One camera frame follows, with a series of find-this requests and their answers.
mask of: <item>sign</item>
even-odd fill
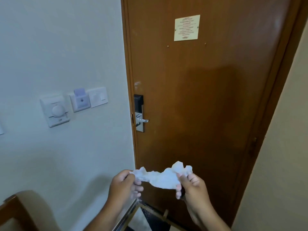
[[[175,19],[174,41],[198,39],[199,21],[200,15]]]

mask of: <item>door lock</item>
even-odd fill
[[[143,123],[149,122],[143,119],[143,95],[134,95],[135,100],[135,117],[136,117],[136,130],[144,132]]]

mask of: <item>person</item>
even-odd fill
[[[111,231],[129,197],[139,198],[141,196],[143,191],[141,181],[135,180],[135,175],[129,172],[130,170],[121,171],[113,178],[104,207],[83,231]],[[176,186],[175,196],[177,199],[181,198],[183,186],[184,201],[193,222],[202,230],[230,231],[231,229],[213,208],[205,182],[193,173],[187,177],[179,174],[177,176],[181,184]]]

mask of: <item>tissue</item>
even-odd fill
[[[192,169],[190,165],[184,168],[183,163],[178,161],[171,168],[166,168],[162,173],[156,171],[147,172],[144,167],[130,173],[135,175],[136,180],[149,182],[152,186],[162,189],[176,189],[176,185],[180,184],[176,173],[187,176],[193,173]]]

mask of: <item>door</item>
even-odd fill
[[[191,165],[228,220],[291,0],[125,1],[133,93],[149,119],[137,132],[137,167]],[[175,19],[194,15],[198,39],[174,41]],[[192,227],[174,191],[144,187],[145,202]]]

